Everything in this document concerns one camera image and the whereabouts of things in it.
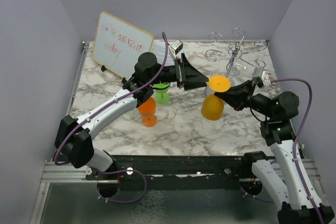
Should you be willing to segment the clear wine glass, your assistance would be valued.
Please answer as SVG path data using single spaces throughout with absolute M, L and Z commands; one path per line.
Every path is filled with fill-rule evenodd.
M 231 85 L 235 85 L 235 79 L 238 77 L 243 77 L 247 73 L 247 67 L 240 63 L 228 63 L 226 66 L 226 72 L 224 76 L 231 82 Z

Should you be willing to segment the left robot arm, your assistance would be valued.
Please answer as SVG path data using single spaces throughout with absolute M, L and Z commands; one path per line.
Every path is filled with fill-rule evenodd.
M 113 97 L 75 119 L 70 115 L 62 118 L 55 140 L 54 163 L 71 164 L 74 168 L 89 166 L 98 170 L 102 178 L 112 178 L 116 172 L 113 158 L 94 148 L 94 138 L 113 121 L 145 103 L 154 93 L 154 84 L 176 83 L 187 91 L 205 87 L 207 82 L 208 77 L 193 67 L 184 54 L 172 66 L 159 64 L 151 52 L 141 54 L 134 73 L 130 79 L 122 79 L 122 87 Z

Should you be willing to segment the green plastic wine glass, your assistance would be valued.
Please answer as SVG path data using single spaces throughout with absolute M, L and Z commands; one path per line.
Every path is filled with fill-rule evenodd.
M 158 83 L 153 85 L 155 91 L 155 101 L 158 104 L 167 104 L 170 100 L 170 96 L 167 93 L 170 88 L 170 83 Z

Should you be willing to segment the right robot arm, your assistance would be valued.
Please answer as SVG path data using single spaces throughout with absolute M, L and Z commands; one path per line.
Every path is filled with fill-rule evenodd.
M 246 153 L 242 173 L 260 180 L 277 207 L 279 223 L 330 223 L 334 211 L 322 202 L 310 182 L 300 156 L 299 135 L 291 126 L 291 119 L 298 115 L 298 96 L 286 91 L 268 98 L 254 94 L 256 86 L 248 80 L 226 92 L 215 92 L 215 96 L 236 111 L 249 108 L 265 116 L 260 131 L 282 175 L 278 176 L 263 152 Z

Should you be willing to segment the yellow plastic wine glass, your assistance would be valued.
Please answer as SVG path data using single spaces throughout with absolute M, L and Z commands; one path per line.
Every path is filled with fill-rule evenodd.
M 223 93 L 229 90 L 231 82 L 225 76 L 215 75 L 210 77 L 208 86 L 214 92 Z M 222 117 L 223 110 L 224 101 L 217 97 L 215 93 L 212 93 L 207 95 L 204 99 L 201 114 L 208 120 L 217 121 Z

